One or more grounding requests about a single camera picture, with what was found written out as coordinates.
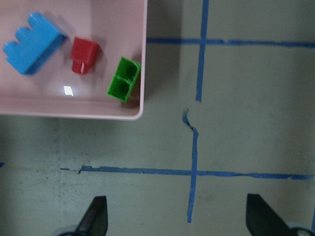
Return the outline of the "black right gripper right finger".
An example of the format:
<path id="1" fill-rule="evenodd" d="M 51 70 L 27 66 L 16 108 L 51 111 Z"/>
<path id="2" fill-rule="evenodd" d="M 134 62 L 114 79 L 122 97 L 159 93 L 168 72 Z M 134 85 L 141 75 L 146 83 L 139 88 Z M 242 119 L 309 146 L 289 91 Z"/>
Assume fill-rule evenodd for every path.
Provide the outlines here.
<path id="1" fill-rule="evenodd" d="M 252 236 L 297 236 L 259 194 L 248 194 L 246 226 Z"/>

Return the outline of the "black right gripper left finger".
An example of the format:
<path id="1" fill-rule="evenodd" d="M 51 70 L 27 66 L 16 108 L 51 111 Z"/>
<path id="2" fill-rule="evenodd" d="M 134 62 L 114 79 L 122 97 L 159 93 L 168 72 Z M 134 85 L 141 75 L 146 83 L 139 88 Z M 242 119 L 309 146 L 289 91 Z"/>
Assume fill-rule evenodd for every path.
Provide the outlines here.
<path id="1" fill-rule="evenodd" d="M 80 236 L 105 236 L 108 230 L 106 196 L 94 197 L 88 210 L 75 229 Z"/>

